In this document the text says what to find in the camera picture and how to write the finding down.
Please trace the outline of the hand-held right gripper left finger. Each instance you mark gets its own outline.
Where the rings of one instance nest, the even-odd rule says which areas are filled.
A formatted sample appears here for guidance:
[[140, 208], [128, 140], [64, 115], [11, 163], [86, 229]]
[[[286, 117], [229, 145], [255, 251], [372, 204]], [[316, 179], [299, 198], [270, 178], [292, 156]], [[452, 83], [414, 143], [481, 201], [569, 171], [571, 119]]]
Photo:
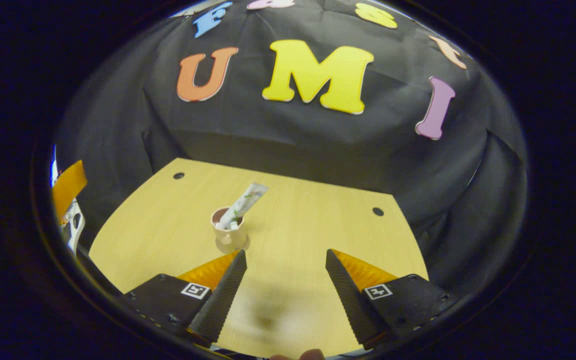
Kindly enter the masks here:
[[156, 328], [210, 346], [220, 337], [246, 271], [246, 252], [240, 249], [182, 275], [153, 276], [120, 300]]

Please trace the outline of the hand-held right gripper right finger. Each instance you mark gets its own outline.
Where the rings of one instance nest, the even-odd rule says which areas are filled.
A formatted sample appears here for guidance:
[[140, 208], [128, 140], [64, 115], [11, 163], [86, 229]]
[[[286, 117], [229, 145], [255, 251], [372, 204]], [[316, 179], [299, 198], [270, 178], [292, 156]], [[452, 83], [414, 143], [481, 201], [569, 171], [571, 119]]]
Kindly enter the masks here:
[[427, 330], [461, 299], [419, 274], [395, 276], [333, 248], [326, 252], [326, 270], [365, 350]]

